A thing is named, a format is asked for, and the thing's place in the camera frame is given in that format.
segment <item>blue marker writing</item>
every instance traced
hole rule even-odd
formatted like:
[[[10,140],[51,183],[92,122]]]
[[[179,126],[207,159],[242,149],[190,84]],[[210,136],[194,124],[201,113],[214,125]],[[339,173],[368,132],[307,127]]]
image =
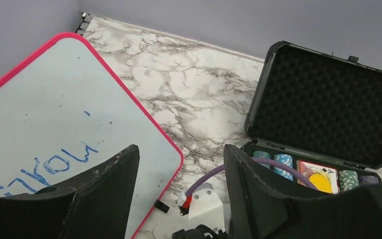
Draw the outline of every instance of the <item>blue marker writing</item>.
[[[8,197],[8,196],[12,196],[11,193],[4,193],[4,195],[7,196],[7,197]]]
[[[50,184],[46,181],[46,179],[40,175],[39,173],[37,173],[37,166],[39,166],[39,159],[37,158],[34,158],[34,161],[36,161],[36,165],[34,166],[34,169],[33,169],[33,174],[27,172],[25,169],[21,169],[21,173],[31,177],[31,178],[34,178],[35,180],[39,181],[41,184],[45,185],[45,186],[50,186]]]
[[[71,158],[73,158],[73,159],[75,159],[76,161],[81,162],[81,163],[87,163],[87,161],[89,160],[89,156],[90,156],[90,151],[89,151],[89,150],[91,150],[91,151],[93,151],[93,152],[95,152],[95,153],[98,153],[97,150],[92,149],[92,148],[90,148],[90,146],[86,145],[86,155],[84,155],[84,159],[79,159],[79,158],[73,156],[73,155],[72,155],[71,153],[69,153],[68,151],[64,150],[63,148],[61,149],[62,152],[66,153],[68,156],[70,156]]]
[[[53,159],[59,159],[61,160],[62,162],[64,162],[67,167],[64,168],[64,169],[53,169],[51,166],[50,166],[50,162],[52,162]],[[70,162],[64,158],[62,158],[61,156],[58,156],[58,155],[53,155],[51,158],[49,158],[44,164],[43,164],[43,167],[46,169],[46,171],[50,174],[55,174],[55,173],[59,173],[59,172],[65,172],[67,171],[68,169],[70,169]]]
[[[21,183],[26,189],[30,190],[33,193],[37,192],[37,190],[30,187],[26,182],[24,182],[24,180],[22,180],[20,178],[15,178],[14,180],[12,180],[12,182],[10,182],[7,187],[10,187],[15,182]]]

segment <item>white marble surface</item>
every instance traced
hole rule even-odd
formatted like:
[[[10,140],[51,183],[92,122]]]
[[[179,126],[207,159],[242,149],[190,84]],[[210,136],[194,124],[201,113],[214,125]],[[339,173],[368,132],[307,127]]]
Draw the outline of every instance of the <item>white marble surface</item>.
[[[138,239],[170,239],[186,218],[177,194],[223,163],[225,144],[248,142],[244,120],[263,63],[95,17],[84,37],[184,153],[184,166]],[[378,170],[382,178],[382,169]],[[228,202],[224,173],[209,180]]]

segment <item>purple poker chip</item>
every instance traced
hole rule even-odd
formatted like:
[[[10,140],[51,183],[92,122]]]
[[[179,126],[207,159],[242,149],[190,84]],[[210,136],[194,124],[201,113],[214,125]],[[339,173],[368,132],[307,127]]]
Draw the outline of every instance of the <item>purple poker chip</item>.
[[[360,176],[360,185],[366,185],[366,184],[380,184],[379,179],[375,176]]]

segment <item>poker chip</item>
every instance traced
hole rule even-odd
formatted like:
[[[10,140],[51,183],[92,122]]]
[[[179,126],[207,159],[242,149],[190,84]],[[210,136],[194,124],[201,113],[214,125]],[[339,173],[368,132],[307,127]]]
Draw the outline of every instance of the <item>poker chip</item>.
[[[284,165],[287,165],[291,168],[293,168],[293,162],[292,162],[292,157],[290,155],[287,155],[287,154],[276,154],[275,155],[275,161],[278,161],[278,162],[281,162],[283,163]],[[277,168],[275,167],[275,172],[289,180],[293,180],[293,176],[291,173],[283,170],[283,169],[280,169],[280,168]]]
[[[359,186],[358,174],[352,170],[339,171],[339,187],[342,192]]]
[[[270,159],[270,154],[264,151],[253,151],[253,157],[254,158],[268,158]],[[270,168],[270,165],[268,164],[261,164],[265,166],[266,168]]]
[[[379,179],[375,176],[360,176],[360,185],[368,185],[368,184],[380,184]]]

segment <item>deck of cards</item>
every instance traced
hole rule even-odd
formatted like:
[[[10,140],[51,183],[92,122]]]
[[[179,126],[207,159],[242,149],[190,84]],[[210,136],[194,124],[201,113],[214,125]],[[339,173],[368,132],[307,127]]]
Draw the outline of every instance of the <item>deck of cards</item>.
[[[298,160],[297,171],[308,178],[319,191],[332,194],[339,193],[337,170],[335,168]]]

